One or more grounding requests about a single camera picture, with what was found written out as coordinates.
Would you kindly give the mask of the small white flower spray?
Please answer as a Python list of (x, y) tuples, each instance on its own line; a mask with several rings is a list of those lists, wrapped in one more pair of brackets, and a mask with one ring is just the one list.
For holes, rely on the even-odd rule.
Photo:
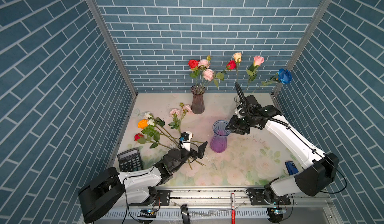
[(172, 119), (170, 123), (166, 123), (164, 119), (161, 119), (160, 117), (154, 116), (151, 112), (147, 112), (144, 115), (144, 118), (148, 120), (148, 127), (145, 129), (141, 129), (142, 134), (144, 135), (153, 135), (153, 134), (158, 134), (160, 135), (160, 143), (161, 138), (166, 138), (167, 140), (170, 141), (173, 145), (175, 145), (177, 148), (179, 147), (179, 137), (176, 135), (173, 135), (171, 133), (172, 130), (177, 131), (177, 134), (181, 134), (180, 131), (180, 126), (181, 126), (181, 118), (177, 113), (174, 113), (172, 115)]

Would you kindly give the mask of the blue purple gradient vase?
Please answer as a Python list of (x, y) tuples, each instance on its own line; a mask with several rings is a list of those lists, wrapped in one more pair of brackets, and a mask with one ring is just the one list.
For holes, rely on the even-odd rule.
[(210, 148), (215, 153), (222, 153), (227, 149), (228, 136), (231, 134), (231, 130), (227, 129), (229, 123), (224, 120), (218, 120), (213, 124), (214, 135), (210, 142)]

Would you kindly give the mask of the blue stapler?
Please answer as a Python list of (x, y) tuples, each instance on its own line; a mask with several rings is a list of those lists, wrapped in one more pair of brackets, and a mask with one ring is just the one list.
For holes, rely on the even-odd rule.
[(298, 168), (296, 167), (296, 165), (293, 161), (286, 161), (285, 166), (286, 166), (288, 174), (290, 176), (297, 174), (299, 172)]

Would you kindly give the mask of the dark purple ribbed vase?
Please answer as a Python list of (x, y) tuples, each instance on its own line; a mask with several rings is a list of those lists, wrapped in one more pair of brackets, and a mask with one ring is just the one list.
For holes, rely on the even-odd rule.
[(194, 114), (202, 114), (205, 111), (204, 93), (206, 88), (202, 85), (194, 85), (191, 87), (191, 93), (193, 94), (193, 101), (191, 109)]

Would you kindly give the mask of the black calculator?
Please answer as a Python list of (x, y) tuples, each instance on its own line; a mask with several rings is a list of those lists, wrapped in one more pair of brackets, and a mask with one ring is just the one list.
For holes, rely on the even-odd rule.
[(124, 151), (117, 155), (121, 172), (135, 172), (143, 169), (143, 163), (138, 148)]

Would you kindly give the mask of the pink peony spray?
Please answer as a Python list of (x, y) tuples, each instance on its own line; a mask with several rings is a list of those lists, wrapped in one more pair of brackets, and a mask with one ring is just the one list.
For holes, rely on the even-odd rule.
[[(185, 118), (185, 116), (186, 116), (187, 114), (192, 113), (192, 109), (191, 109), (191, 106), (190, 106), (190, 105), (188, 105), (188, 104), (184, 104), (184, 103), (182, 102), (182, 103), (180, 103), (180, 108), (174, 108), (174, 109), (172, 109), (172, 110), (170, 111), (170, 116), (172, 117), (172, 115), (173, 115), (174, 113), (177, 113), (177, 114), (179, 115), (179, 117), (182, 119), (182, 120), (181, 120), (181, 126), (182, 126), (182, 121), (183, 121), (183, 119)], [(198, 142), (198, 143), (196, 143), (196, 141), (193, 141), (193, 138), (192, 138), (192, 140), (191, 140), (191, 149), (194, 149), (194, 150), (198, 151), (198, 146), (200, 146), (201, 144), (203, 144), (203, 142)], [(187, 160), (187, 163), (185, 163), (185, 164), (190, 165), (190, 164), (193, 163), (193, 162), (197, 162), (198, 164), (203, 165), (201, 162), (197, 161), (197, 159), (199, 159), (199, 158), (196, 158), (195, 160), (192, 159), (192, 158), (189, 158), (189, 159)]]
[(211, 65), (211, 56), (207, 56), (206, 59), (201, 59), (198, 62), (198, 68), (201, 71), (202, 74), (202, 84), (201, 86), (204, 87), (205, 83), (210, 83), (214, 80), (215, 72), (210, 69)]

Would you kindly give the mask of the light pink rose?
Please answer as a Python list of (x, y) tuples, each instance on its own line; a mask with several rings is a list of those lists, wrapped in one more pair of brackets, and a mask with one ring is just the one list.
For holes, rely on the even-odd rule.
[(265, 58), (261, 56), (255, 56), (253, 63), (247, 68), (246, 72), (248, 77), (247, 87), (246, 90), (248, 90), (250, 84), (256, 79), (258, 75), (258, 69), (264, 63)]

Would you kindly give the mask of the cream white rose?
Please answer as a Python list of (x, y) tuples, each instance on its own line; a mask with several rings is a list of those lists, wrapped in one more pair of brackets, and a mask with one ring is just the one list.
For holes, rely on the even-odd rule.
[(241, 52), (237, 52), (233, 55), (233, 59), (235, 61), (235, 64), (236, 64), (236, 82), (238, 82), (238, 79), (239, 79), (239, 66), (242, 62), (242, 53)]

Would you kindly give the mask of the clear ribbed glass vase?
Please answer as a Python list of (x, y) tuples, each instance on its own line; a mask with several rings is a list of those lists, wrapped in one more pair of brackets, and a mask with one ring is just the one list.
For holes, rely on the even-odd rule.
[(241, 106), (242, 99), (238, 94), (235, 96), (234, 101), (235, 101), (236, 107)]

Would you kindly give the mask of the red marker pen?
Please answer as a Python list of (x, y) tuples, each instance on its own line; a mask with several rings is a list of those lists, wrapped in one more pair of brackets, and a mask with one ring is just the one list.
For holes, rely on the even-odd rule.
[(236, 223), (235, 193), (231, 193), (232, 224)]

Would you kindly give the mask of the orange rose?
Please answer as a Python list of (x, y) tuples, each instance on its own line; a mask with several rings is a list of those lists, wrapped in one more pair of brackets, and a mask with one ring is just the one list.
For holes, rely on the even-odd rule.
[(145, 129), (147, 127), (148, 127), (148, 120), (143, 119), (143, 120), (139, 121), (138, 128)]

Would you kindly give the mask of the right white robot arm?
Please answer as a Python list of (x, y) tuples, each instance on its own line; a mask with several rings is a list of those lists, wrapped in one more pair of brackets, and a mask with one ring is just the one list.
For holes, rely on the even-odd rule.
[(253, 95), (239, 94), (239, 98), (240, 104), (226, 129), (240, 135), (249, 134), (251, 128), (266, 129), (293, 153), (303, 168), (294, 175), (266, 184), (264, 197), (267, 202), (295, 193), (314, 197), (335, 180), (339, 164), (335, 154), (327, 154), (313, 145), (275, 106), (263, 107)]

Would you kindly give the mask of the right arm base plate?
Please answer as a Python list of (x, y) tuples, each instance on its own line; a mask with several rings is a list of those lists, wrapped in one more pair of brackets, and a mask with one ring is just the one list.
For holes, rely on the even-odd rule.
[(246, 194), (249, 197), (249, 200), (251, 202), (252, 206), (263, 206), (263, 205), (269, 205), (269, 206), (277, 206), (277, 205), (290, 205), (291, 200), (288, 195), (282, 196), (282, 197), (276, 197), (276, 196), (268, 196), (265, 194), (264, 189), (254, 189), (254, 188), (248, 188), (246, 189)]

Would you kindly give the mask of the blue rose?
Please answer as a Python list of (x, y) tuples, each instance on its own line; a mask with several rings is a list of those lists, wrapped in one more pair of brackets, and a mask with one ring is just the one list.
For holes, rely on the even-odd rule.
[(291, 72), (287, 69), (280, 69), (276, 74), (270, 77), (267, 81), (262, 81), (261, 85), (257, 87), (253, 92), (256, 90), (261, 89), (262, 87), (270, 86), (274, 83), (281, 83), (281, 84), (289, 84), (292, 81), (292, 75)]

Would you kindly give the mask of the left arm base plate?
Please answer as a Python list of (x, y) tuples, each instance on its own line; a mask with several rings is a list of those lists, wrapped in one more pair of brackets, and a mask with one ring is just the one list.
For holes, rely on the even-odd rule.
[(149, 197), (142, 203), (144, 206), (169, 206), (171, 191), (150, 189)]

